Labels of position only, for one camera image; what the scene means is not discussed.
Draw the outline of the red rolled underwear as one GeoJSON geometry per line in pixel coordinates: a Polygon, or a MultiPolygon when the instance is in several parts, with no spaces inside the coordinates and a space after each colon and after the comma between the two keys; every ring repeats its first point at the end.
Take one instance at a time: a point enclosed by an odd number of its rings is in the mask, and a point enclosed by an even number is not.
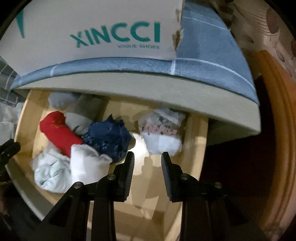
{"type": "Polygon", "coordinates": [[[49,113],[39,123],[40,131],[47,139],[54,144],[59,151],[67,156],[71,156],[71,147],[81,145],[83,141],[65,123],[65,116],[60,111],[49,113]]]}

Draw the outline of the pale blue bundled garment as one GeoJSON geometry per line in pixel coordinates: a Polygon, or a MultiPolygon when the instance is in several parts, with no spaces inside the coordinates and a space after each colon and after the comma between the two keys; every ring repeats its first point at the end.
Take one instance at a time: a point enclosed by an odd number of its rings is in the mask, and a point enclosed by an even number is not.
{"type": "Polygon", "coordinates": [[[52,193],[65,193],[71,186],[70,158],[49,143],[32,161],[36,185],[52,193]]]}

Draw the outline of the blue-grey rolled garment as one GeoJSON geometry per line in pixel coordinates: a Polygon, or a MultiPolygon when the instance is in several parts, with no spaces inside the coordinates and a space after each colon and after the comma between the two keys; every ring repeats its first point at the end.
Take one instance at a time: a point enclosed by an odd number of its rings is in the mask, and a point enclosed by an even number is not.
{"type": "Polygon", "coordinates": [[[53,91],[48,97],[49,106],[58,109],[64,110],[70,104],[75,102],[81,96],[80,93],[75,92],[63,92],[63,91],[53,91]]]}

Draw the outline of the grey plaid cloth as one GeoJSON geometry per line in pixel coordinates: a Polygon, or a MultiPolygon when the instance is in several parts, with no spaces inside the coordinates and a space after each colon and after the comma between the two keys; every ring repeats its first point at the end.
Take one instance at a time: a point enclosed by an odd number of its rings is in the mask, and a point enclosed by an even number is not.
{"type": "Polygon", "coordinates": [[[25,102],[29,90],[11,90],[11,85],[18,74],[2,58],[0,61],[0,70],[1,103],[16,107],[18,103],[25,102]]]}

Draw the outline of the brown floral blanket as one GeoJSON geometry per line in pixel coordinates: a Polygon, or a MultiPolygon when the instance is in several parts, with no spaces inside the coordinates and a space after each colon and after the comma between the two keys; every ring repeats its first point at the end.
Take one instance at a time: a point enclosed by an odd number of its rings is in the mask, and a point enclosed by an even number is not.
{"type": "Polygon", "coordinates": [[[266,50],[295,81],[295,37],[265,1],[208,1],[243,52],[266,50]]]}

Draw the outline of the navy floral underwear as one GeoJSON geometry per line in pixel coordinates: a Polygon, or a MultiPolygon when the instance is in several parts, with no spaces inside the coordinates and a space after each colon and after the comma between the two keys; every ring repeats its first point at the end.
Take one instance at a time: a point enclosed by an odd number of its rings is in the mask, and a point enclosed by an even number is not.
{"type": "Polygon", "coordinates": [[[105,154],[113,163],[122,161],[128,150],[132,136],[123,120],[115,120],[110,115],[102,122],[94,122],[83,136],[83,142],[98,153],[105,154]]]}

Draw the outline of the wooden drawer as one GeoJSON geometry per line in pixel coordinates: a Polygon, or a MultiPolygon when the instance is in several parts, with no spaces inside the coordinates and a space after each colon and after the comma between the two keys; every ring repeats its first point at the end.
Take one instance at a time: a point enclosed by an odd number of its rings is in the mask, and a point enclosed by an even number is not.
{"type": "MultiPolygon", "coordinates": [[[[21,150],[6,165],[18,193],[38,219],[43,219],[61,198],[60,194],[40,189],[34,182],[30,161],[47,146],[47,138],[40,132],[39,122],[53,108],[49,106],[49,90],[33,89],[24,103],[15,141],[21,150]]],[[[115,225],[118,240],[176,240],[181,227],[180,203],[171,203],[167,197],[161,169],[161,157],[147,151],[145,142],[138,134],[140,117],[158,108],[155,102],[127,97],[107,97],[99,118],[108,116],[121,119],[132,133],[132,151],[135,165],[129,197],[126,202],[116,203],[115,225]]],[[[189,113],[181,151],[171,158],[182,171],[199,178],[208,132],[208,118],[189,113]]]]}

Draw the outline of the white patterned bedding pile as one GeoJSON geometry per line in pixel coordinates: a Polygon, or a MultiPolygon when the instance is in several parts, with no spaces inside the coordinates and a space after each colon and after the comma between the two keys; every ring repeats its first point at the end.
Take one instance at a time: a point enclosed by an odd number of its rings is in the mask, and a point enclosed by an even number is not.
{"type": "Polygon", "coordinates": [[[15,137],[23,105],[19,102],[16,107],[12,107],[1,102],[0,145],[15,137]]]}

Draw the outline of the white floral bundled garment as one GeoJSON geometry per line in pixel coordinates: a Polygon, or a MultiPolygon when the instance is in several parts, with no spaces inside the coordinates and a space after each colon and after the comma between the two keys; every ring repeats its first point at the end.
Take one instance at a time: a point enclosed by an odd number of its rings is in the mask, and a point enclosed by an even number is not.
{"type": "Polygon", "coordinates": [[[138,129],[151,155],[168,152],[175,156],[182,146],[185,113],[158,108],[138,119],[138,129]]]}

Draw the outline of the blue checked mattress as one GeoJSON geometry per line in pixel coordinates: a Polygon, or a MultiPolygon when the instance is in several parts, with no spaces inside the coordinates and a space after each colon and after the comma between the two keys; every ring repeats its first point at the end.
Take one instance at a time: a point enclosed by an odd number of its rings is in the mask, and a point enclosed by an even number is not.
{"type": "Polygon", "coordinates": [[[214,122],[208,143],[258,135],[259,100],[247,61],[222,19],[187,1],[174,60],[92,58],[18,76],[13,89],[51,89],[132,97],[197,112],[214,122]]]}

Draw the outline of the white sock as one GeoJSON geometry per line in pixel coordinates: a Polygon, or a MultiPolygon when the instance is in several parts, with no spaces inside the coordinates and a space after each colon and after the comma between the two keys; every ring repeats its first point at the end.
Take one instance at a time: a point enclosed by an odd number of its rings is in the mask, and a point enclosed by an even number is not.
{"type": "Polygon", "coordinates": [[[72,184],[96,183],[109,172],[112,159],[106,154],[99,154],[87,144],[72,145],[70,156],[70,170],[72,184]]]}

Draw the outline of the white XINCCI shoe box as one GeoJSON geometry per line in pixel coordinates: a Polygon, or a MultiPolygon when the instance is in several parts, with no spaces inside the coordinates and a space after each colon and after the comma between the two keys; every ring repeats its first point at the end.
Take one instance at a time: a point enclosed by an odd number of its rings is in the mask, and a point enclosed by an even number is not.
{"type": "Polygon", "coordinates": [[[32,1],[1,39],[1,57],[23,76],[70,61],[176,55],[183,1],[32,1]]]}

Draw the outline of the grey ribbed rolled garment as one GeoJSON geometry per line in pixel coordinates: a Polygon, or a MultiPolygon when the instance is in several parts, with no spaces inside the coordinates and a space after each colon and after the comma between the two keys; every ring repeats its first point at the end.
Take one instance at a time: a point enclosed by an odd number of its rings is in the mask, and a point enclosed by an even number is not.
{"type": "Polygon", "coordinates": [[[82,94],[66,111],[65,123],[78,136],[83,136],[104,112],[107,100],[96,95],[82,94]]]}

